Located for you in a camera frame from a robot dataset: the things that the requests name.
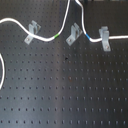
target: screw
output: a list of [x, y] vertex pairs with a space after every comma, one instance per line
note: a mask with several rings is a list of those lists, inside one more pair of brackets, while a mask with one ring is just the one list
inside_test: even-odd
[[106, 49], [109, 49], [109, 46], [108, 45], [106, 45]]
[[29, 41], [29, 38], [27, 38], [27, 41]]
[[69, 41], [69, 42], [71, 42], [72, 40], [71, 40], [71, 39], [69, 39], [68, 41]]

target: metal component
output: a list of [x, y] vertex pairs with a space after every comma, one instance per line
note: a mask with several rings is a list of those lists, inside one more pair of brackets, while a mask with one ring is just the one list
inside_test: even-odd
[[74, 25], [71, 26], [71, 35], [67, 38], [66, 42], [71, 46], [81, 34], [82, 30], [74, 23]]
[[[38, 25], [35, 21], [32, 21], [32, 24], [29, 24], [29, 32], [31, 32], [32, 34], [37, 34], [39, 32], [39, 30], [41, 29], [41, 26]], [[27, 43], [28, 45], [31, 43], [31, 41], [33, 40], [33, 37], [31, 37], [30, 35], [28, 35], [25, 38], [25, 43]]]
[[108, 31], [108, 27], [101, 27], [101, 29], [99, 29], [99, 33], [100, 33], [100, 37], [102, 38], [102, 46], [105, 52], [110, 52], [111, 48], [109, 45], [109, 31]]

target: mounting bracket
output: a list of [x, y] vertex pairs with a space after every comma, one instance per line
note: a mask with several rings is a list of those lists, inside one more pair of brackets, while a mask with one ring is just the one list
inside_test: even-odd
[[82, 30], [74, 23], [74, 25], [71, 26], [71, 35], [66, 39], [66, 42], [71, 46], [81, 34]]
[[110, 52], [111, 51], [111, 47], [109, 45], [109, 31], [108, 31], [108, 27], [101, 27], [101, 29], [99, 29], [99, 33], [100, 33], [100, 37], [102, 38], [102, 46], [105, 52]]
[[[32, 24], [29, 24], [28, 28], [29, 28], [30, 33], [37, 34], [39, 32], [39, 30], [41, 29], [41, 26], [32, 20]], [[29, 45], [32, 42], [32, 40], [33, 40], [33, 37], [28, 35], [25, 38], [24, 42]]]

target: cable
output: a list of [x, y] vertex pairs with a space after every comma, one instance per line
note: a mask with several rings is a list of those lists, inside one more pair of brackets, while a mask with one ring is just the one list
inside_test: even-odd
[[1, 78], [1, 82], [0, 82], [0, 90], [3, 86], [4, 83], [4, 79], [5, 79], [5, 66], [4, 66], [4, 60], [2, 55], [0, 54], [0, 60], [1, 60], [1, 64], [2, 64], [2, 78]]
[[50, 37], [50, 38], [44, 38], [44, 37], [37, 36], [37, 35], [34, 35], [34, 34], [30, 33], [19, 21], [15, 20], [13, 18], [4, 18], [4, 19], [0, 20], [0, 24], [3, 23], [3, 22], [11, 21], [11, 22], [14, 22], [14, 23], [18, 24], [28, 35], [32, 36], [33, 38], [36, 38], [36, 39], [41, 40], [41, 41], [46, 41], [46, 42], [52, 41], [55, 38], [57, 38], [62, 33], [62, 31], [64, 29], [67, 14], [68, 14], [68, 10], [69, 10], [69, 5], [70, 5], [70, 0], [68, 0], [68, 3], [67, 3], [67, 9], [66, 9], [66, 12], [65, 12], [63, 24], [62, 24], [62, 27], [61, 27], [60, 31], [55, 36]]
[[[87, 38], [91, 41], [91, 42], [100, 42], [102, 41], [102, 38], [98, 38], [98, 39], [92, 39], [86, 32], [85, 27], [84, 27], [84, 8], [83, 5], [79, 2], [79, 0], [75, 0], [76, 3], [81, 7], [82, 9], [82, 29], [84, 34], [87, 36]], [[128, 35], [122, 35], [122, 36], [110, 36], [109, 39], [127, 39]]]

